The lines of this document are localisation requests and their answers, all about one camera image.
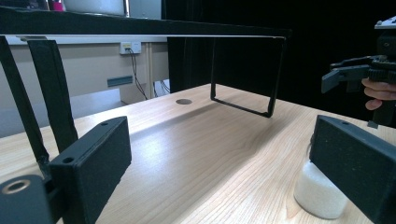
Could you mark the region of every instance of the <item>wooden tabletop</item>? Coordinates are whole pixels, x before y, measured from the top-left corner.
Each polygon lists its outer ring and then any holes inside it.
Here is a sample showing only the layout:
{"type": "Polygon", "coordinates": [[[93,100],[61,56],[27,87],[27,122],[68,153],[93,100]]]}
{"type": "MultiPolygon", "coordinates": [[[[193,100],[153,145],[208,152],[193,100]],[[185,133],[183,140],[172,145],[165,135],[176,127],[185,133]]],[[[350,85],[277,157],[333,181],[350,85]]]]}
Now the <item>wooden tabletop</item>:
{"type": "MultiPolygon", "coordinates": [[[[336,220],[305,212],[293,198],[318,114],[344,119],[396,145],[396,131],[276,101],[270,118],[209,99],[210,86],[76,119],[82,136],[128,116],[132,164],[97,223],[371,223],[353,204],[336,220]],[[189,99],[180,105],[179,99],[189,99]]],[[[217,86],[217,96],[263,111],[268,99],[217,86]]],[[[49,127],[42,129],[53,159],[49,127]]],[[[24,133],[0,139],[0,182],[40,172],[24,133]]]]}

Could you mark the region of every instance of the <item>wall socket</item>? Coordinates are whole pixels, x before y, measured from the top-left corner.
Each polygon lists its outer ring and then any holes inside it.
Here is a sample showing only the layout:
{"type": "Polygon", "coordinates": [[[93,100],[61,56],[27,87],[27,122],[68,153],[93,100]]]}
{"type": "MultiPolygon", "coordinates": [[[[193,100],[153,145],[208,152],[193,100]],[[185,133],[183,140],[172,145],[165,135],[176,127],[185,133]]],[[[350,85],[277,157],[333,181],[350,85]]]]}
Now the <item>wall socket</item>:
{"type": "Polygon", "coordinates": [[[130,53],[141,53],[142,43],[141,42],[120,42],[120,54],[130,54],[130,53]]]}

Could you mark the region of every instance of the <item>finger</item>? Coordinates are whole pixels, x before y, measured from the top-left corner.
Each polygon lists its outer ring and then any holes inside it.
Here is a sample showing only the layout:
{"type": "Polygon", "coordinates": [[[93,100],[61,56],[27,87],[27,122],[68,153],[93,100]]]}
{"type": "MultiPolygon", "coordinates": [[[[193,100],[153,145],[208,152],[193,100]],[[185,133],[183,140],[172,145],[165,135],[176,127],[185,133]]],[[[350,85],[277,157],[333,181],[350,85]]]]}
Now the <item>finger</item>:
{"type": "Polygon", "coordinates": [[[370,100],[366,103],[366,108],[368,110],[375,110],[378,109],[382,105],[382,101],[374,99],[370,100]]]}
{"type": "Polygon", "coordinates": [[[362,79],[361,84],[376,91],[396,91],[396,84],[389,84],[387,82],[374,82],[369,78],[362,79]]]}
{"type": "Polygon", "coordinates": [[[387,100],[387,101],[396,100],[396,92],[392,92],[392,91],[377,91],[369,87],[366,87],[364,89],[364,94],[378,100],[387,100]]]}

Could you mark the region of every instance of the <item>white cylinder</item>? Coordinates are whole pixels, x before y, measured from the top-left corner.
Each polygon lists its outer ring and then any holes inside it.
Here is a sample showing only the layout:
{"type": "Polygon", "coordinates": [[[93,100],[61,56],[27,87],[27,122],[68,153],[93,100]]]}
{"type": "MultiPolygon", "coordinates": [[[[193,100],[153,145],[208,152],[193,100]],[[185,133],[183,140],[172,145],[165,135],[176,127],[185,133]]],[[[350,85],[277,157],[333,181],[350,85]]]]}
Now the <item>white cylinder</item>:
{"type": "Polygon", "coordinates": [[[327,219],[340,217],[347,205],[347,196],[311,161],[301,171],[294,198],[305,211],[327,219]]]}
{"type": "Polygon", "coordinates": [[[125,16],[124,0],[64,0],[66,11],[125,16]]]}

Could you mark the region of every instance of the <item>black backdrop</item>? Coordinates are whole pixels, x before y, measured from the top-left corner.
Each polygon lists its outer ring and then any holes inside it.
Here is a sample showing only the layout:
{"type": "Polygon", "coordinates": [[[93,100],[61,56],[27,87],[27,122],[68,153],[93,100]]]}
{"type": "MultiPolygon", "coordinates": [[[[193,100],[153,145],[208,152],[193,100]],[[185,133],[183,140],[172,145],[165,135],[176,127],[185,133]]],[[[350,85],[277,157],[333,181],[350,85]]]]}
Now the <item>black backdrop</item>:
{"type": "MultiPolygon", "coordinates": [[[[278,98],[368,120],[372,112],[364,107],[368,97],[362,91],[346,93],[343,83],[322,94],[320,79],[330,63],[375,55],[381,33],[374,25],[395,16],[393,9],[390,0],[163,0],[163,19],[292,29],[278,98]]],[[[210,39],[168,38],[172,92],[210,82],[211,46],[210,39]]],[[[265,94],[278,50],[271,40],[221,41],[215,60],[219,83],[265,94]]]]}

